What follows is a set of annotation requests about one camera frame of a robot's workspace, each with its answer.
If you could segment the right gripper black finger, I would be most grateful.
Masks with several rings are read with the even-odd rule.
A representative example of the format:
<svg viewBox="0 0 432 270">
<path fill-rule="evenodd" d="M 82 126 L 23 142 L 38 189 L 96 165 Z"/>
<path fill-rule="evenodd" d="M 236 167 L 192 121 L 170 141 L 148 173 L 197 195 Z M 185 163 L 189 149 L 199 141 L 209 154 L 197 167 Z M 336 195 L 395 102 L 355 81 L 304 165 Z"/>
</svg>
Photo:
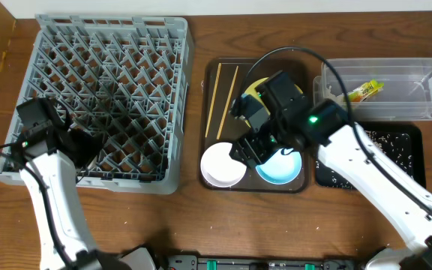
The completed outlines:
<svg viewBox="0 0 432 270">
<path fill-rule="evenodd" d="M 254 151 L 254 136 L 242 136 L 237 139 L 229 152 L 229 156 L 243 164 L 255 164 L 256 154 Z"/>
<path fill-rule="evenodd" d="M 247 165 L 250 168 L 264 164 L 281 147 L 271 133 L 251 134 L 246 143 Z"/>
</svg>

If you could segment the light blue bowl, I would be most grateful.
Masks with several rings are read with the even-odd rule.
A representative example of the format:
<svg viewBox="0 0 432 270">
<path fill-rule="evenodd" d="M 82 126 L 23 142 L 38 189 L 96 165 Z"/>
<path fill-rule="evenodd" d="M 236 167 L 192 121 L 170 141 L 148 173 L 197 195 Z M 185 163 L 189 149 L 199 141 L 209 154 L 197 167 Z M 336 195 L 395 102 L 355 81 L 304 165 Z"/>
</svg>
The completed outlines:
<svg viewBox="0 0 432 270">
<path fill-rule="evenodd" d="M 257 165 L 256 171 L 266 182 L 285 185 L 297 178 L 302 171 L 302 155 L 294 149 L 277 150 L 264 164 Z"/>
</svg>

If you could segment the wooden chopstick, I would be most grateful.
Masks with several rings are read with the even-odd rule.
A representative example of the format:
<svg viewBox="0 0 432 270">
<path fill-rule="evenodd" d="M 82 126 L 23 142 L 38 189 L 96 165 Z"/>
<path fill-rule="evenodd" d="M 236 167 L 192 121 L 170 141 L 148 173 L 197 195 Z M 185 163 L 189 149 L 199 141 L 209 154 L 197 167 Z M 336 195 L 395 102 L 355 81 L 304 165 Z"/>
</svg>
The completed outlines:
<svg viewBox="0 0 432 270">
<path fill-rule="evenodd" d="M 211 96 L 211 103 L 210 103 L 209 112 L 208 112 L 207 125 L 206 125 L 206 129 L 205 129 L 205 138 L 208 137 L 209 128 L 210 128 L 211 121 L 212 121 L 213 107 L 215 104 L 215 97 L 216 97 L 216 94 L 218 91 L 218 83 L 219 83 L 219 77 L 221 74 L 221 67 L 222 67 L 222 64 L 219 63 L 217 66 L 217 73 L 216 73 L 216 77 L 215 77 L 215 81 L 214 81 L 214 87 L 213 87 L 213 92 L 212 92 L 212 96 Z"/>
<path fill-rule="evenodd" d="M 239 66 L 236 66 L 235 72 L 234 72 L 233 77 L 232 77 L 232 82 L 231 82 L 231 85 L 230 85 L 230 88 L 229 88 L 229 91 L 228 91 L 228 95 L 226 97 L 226 103 L 225 103 L 225 106 L 224 106 L 223 114 L 222 114 L 222 117 L 221 117 L 221 120 L 220 120 L 220 125 L 219 125 L 219 128 L 218 128 L 217 137 L 216 137 L 217 140 L 219 140 L 221 138 L 222 130 L 224 128 L 224 122 L 225 122 L 225 119 L 227 117 L 227 112 L 229 110 L 229 105 L 230 105 L 230 101 L 231 101 L 231 98 L 232 98 L 232 95 L 233 95 L 233 90 L 235 88 L 238 72 L 239 72 Z"/>
</svg>

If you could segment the green orange snack wrapper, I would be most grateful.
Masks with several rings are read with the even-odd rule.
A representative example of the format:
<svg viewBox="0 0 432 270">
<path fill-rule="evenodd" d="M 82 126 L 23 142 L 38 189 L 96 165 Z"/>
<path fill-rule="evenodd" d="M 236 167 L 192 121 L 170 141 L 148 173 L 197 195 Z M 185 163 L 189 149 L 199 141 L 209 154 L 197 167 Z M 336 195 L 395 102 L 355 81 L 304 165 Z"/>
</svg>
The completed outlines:
<svg viewBox="0 0 432 270">
<path fill-rule="evenodd" d="M 371 98 L 378 92 L 381 92 L 383 90 L 384 83 L 378 82 L 375 79 L 372 79 L 369 82 L 365 82 L 362 85 L 360 85 L 358 88 L 355 88 L 353 91 L 351 91 L 349 96 L 350 102 L 363 102 L 367 100 L 368 98 Z"/>
</svg>

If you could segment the pile of rice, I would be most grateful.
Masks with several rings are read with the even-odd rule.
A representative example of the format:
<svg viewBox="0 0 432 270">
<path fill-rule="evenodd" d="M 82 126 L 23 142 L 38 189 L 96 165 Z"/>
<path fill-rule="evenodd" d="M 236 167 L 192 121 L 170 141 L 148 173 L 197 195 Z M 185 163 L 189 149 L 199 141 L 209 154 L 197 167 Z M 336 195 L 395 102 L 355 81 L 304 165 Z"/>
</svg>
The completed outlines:
<svg viewBox="0 0 432 270">
<path fill-rule="evenodd" d="M 413 147 L 407 133 L 367 130 L 368 137 L 392 161 L 394 161 L 411 178 L 416 178 L 413 169 Z M 354 187 L 345 178 L 316 160 L 316 183 L 327 188 L 353 190 Z"/>
</svg>

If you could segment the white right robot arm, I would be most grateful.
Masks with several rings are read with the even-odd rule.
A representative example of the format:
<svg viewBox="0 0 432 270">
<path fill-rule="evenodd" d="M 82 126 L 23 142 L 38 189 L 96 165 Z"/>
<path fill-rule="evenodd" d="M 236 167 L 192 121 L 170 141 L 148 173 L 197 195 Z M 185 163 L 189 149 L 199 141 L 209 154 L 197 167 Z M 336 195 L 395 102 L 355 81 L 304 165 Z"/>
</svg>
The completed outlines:
<svg viewBox="0 0 432 270">
<path fill-rule="evenodd" d="M 316 148 L 319 162 L 372 203 L 406 245 L 381 250 L 363 269 L 432 269 L 432 193 L 388 158 L 347 109 L 333 100 L 312 105 L 287 73 L 278 71 L 255 91 L 232 105 L 250 131 L 233 143 L 230 157 L 254 168 L 282 149 Z"/>
</svg>

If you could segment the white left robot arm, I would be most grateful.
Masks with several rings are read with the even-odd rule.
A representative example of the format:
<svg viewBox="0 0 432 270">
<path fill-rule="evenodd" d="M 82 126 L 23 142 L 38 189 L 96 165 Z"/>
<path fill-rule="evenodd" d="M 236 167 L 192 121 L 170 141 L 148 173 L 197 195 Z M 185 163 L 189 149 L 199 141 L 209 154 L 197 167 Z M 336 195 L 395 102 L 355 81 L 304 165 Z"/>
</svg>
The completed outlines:
<svg viewBox="0 0 432 270">
<path fill-rule="evenodd" d="M 77 193 L 77 173 L 97 159 L 103 144 L 71 127 L 59 102 L 32 98 L 16 111 L 23 131 L 10 147 L 10 159 L 31 197 L 40 236 L 41 269 L 159 269 L 143 246 L 115 255 L 100 250 L 90 233 Z"/>
</svg>

